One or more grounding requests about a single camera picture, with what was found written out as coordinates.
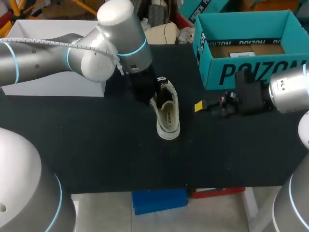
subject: blue box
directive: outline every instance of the blue box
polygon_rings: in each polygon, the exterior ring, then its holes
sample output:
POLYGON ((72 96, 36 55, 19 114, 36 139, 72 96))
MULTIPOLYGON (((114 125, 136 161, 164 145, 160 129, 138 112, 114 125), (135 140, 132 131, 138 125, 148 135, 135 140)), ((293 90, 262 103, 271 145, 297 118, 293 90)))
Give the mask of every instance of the blue box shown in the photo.
POLYGON ((135 215, 186 206, 188 195, 185 189, 132 192, 135 215))
POLYGON ((185 0, 180 13, 194 24, 198 14, 219 13, 227 2, 228 0, 185 0))
POLYGON ((206 89, 235 88, 235 73, 246 68, 256 80, 267 82, 273 73, 309 60, 309 36, 291 11, 199 14, 195 27, 193 50, 206 89), (213 58, 211 53, 213 46, 262 50, 269 44, 279 45, 283 53, 224 58, 213 58))

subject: shoe label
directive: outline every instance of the shoe label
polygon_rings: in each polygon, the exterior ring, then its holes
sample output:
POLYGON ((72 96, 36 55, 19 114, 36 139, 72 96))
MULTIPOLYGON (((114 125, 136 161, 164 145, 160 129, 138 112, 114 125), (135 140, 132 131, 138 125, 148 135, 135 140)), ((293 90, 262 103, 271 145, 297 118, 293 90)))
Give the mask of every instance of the shoe label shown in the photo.
POLYGON ((167 120, 168 120, 168 125, 172 125, 172 120, 170 119, 170 112, 167 113, 167 120))
POLYGON ((158 80, 158 83, 160 83, 160 84, 167 84, 168 83, 168 80, 163 76, 158 77, 157 80, 158 80))

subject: teal shoe box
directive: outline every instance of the teal shoe box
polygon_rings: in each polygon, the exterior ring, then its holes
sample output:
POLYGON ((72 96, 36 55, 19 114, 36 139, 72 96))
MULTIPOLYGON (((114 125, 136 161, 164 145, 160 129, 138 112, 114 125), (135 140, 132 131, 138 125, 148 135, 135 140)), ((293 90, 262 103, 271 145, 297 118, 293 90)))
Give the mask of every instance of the teal shoe box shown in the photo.
POLYGON ((309 62, 309 36, 291 11, 199 14, 195 28, 193 50, 206 89, 235 88, 242 69, 268 82, 273 73, 309 62), (245 54, 212 53, 233 49, 245 54))
POLYGON ((198 14, 219 13, 227 2, 228 0, 185 0, 180 13, 194 24, 198 14))

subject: black cable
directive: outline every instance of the black cable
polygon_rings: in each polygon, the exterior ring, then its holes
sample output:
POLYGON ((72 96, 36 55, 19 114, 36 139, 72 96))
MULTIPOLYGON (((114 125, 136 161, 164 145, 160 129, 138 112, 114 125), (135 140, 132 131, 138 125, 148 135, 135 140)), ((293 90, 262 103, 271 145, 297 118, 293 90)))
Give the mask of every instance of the black cable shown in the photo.
POLYGON ((166 44, 168 44, 168 42, 167 42, 167 40, 166 40, 166 35, 165 35, 165 28, 166 28, 167 25, 168 25, 168 24, 166 24, 165 27, 164 27, 164 37, 165 37, 165 42, 166 42, 166 44))

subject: white box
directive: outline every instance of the white box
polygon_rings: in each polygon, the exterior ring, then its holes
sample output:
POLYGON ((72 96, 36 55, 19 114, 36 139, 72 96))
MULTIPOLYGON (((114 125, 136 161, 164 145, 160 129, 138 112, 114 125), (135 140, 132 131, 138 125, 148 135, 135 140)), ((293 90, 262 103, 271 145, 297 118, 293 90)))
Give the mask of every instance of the white box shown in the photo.
MULTIPOLYGON (((51 39, 70 33, 85 36, 97 24, 82 20, 17 20, 8 37, 51 39)), ((103 97, 105 84, 91 82, 75 72, 60 72, 2 88, 6 95, 103 97)))

